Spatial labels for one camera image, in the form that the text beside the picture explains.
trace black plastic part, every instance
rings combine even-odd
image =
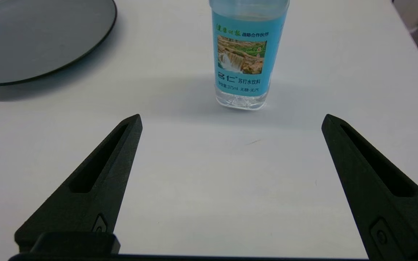
[[[110,256],[50,256],[45,254],[18,254],[9,261],[367,261],[365,259],[330,258],[267,258],[267,257],[219,257],[219,256],[140,256],[112,254]]]
[[[114,231],[141,130],[138,114],[114,128],[16,231],[20,252],[45,232]]]
[[[32,254],[56,256],[108,256],[118,254],[120,243],[112,233],[51,232],[44,233],[30,250]]]
[[[418,186],[347,122],[322,132],[370,260],[418,260]]]

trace waterfall picture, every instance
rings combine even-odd
[[[234,73],[261,74],[266,47],[267,41],[239,41],[218,35],[218,65]]]

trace water bottle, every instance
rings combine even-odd
[[[270,86],[289,0],[209,0],[217,101],[261,109]]]

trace screw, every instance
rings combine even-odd
[[[386,234],[382,230],[377,231],[377,239],[382,245],[385,245],[388,242]]]

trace round plate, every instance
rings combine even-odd
[[[0,85],[56,71],[109,34],[113,0],[0,0]]]

